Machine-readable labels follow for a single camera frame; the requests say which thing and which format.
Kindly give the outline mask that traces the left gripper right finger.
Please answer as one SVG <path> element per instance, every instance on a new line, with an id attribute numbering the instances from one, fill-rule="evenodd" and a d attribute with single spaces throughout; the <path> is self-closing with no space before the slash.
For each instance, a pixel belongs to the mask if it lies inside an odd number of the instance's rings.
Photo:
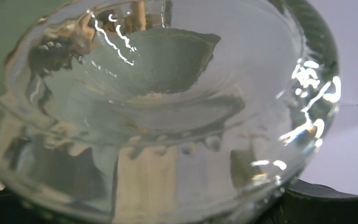
<path id="1" fill-rule="evenodd" d="M 298 180 L 258 224 L 358 224 L 358 196 Z"/>

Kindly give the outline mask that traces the tall clear bottle back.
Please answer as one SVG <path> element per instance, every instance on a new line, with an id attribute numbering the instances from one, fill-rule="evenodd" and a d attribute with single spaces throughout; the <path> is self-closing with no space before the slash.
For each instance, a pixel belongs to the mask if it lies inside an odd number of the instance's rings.
<path id="1" fill-rule="evenodd" d="M 306 0 L 0 0 L 0 181 L 60 223 L 251 222 L 340 97 Z"/>

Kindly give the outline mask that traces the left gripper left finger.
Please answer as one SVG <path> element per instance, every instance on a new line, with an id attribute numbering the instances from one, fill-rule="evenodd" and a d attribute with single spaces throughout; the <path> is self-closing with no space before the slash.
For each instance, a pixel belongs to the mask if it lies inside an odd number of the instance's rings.
<path id="1" fill-rule="evenodd" d="M 48 224 L 37 214 L 23 208 L 14 195 L 0 191 L 0 224 Z"/>

